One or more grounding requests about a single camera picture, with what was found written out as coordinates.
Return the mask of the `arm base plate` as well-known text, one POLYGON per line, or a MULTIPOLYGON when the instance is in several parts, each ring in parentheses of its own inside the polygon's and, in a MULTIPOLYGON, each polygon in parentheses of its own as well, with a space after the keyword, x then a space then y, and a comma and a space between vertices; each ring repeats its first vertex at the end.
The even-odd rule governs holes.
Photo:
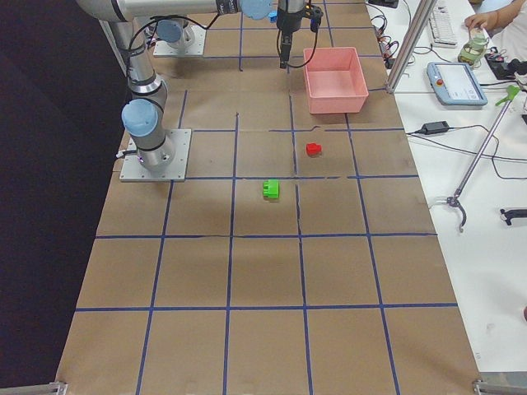
POLYGON ((153 49, 155 58, 191 58, 202 57, 205 48, 206 31, 196 25, 186 26, 180 39, 167 42, 158 39, 153 49))
POLYGON ((141 151, 129 138, 129 151, 123 159, 119 179, 122 182, 184 182, 192 131, 168 129, 164 144, 154 151, 141 151))

